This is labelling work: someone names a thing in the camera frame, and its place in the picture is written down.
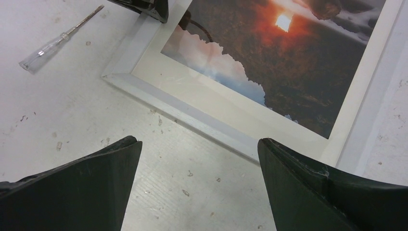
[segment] white table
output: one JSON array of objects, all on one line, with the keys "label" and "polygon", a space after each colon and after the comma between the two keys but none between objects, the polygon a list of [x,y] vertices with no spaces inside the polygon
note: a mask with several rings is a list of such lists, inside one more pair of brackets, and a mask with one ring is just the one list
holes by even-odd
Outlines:
[{"label": "white table", "polygon": [[[18,65],[100,4],[36,75]],[[143,150],[123,230],[274,229],[259,166],[100,79],[136,13],[103,0],[1,1],[0,11],[0,181],[133,135]],[[408,185],[408,74],[398,78],[364,176]]]}]

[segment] sunset picture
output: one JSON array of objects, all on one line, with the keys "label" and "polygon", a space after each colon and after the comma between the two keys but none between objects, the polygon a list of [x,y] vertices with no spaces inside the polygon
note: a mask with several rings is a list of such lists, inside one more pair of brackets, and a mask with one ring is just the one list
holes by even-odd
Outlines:
[{"label": "sunset picture", "polygon": [[192,0],[161,53],[328,139],[384,4]]}]

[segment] black object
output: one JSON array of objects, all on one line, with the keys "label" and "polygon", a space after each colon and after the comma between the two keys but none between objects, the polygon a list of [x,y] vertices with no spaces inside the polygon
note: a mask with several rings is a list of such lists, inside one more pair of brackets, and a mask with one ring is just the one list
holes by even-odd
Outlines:
[{"label": "black object", "polygon": [[358,177],[272,140],[259,162],[278,231],[406,231],[408,187]]},{"label": "black object", "polygon": [[168,20],[168,0],[108,0],[137,13],[149,16],[166,23]]},{"label": "black object", "polygon": [[119,231],[141,148],[128,136],[66,165],[0,182],[0,230]]}]

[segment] transparent screwdriver handle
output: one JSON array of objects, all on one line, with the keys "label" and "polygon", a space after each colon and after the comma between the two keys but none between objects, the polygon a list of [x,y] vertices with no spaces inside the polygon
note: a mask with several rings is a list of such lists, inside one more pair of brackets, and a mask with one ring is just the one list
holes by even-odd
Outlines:
[{"label": "transparent screwdriver handle", "polygon": [[65,32],[62,33],[19,62],[19,65],[32,74],[37,72],[68,40],[69,36]]}]

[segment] screwdriver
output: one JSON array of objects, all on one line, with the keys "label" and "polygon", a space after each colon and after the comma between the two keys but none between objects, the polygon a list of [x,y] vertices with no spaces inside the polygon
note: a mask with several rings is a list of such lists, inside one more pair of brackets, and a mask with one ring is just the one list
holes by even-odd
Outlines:
[{"label": "screwdriver", "polygon": [[59,51],[62,46],[70,39],[78,29],[83,26],[89,19],[91,19],[96,13],[102,10],[104,5],[100,5],[94,12],[88,15],[84,20],[82,20],[78,25],[69,29],[67,32],[63,32],[60,36],[49,41],[47,44],[42,46],[40,49],[36,50],[30,56],[19,62],[19,65],[24,68],[24,70],[34,74],[36,73],[48,60],[50,60]]}]

